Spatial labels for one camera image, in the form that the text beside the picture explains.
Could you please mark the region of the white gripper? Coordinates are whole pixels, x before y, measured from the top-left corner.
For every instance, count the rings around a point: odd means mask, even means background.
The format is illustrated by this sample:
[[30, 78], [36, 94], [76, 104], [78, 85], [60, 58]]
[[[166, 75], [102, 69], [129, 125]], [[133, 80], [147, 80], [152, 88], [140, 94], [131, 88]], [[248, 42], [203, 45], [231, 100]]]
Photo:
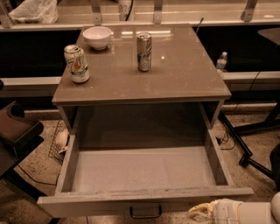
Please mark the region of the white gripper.
[[187, 212], [188, 224], [239, 224], [241, 204], [241, 201], [231, 199], [199, 204]]

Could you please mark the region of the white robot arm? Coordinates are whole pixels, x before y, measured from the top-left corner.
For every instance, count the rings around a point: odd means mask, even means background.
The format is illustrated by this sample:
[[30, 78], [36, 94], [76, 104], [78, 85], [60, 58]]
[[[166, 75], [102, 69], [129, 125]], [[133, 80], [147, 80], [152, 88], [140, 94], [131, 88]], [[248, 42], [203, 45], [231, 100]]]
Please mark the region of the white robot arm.
[[271, 202], [217, 199], [187, 212], [188, 224], [280, 224], [280, 192]]

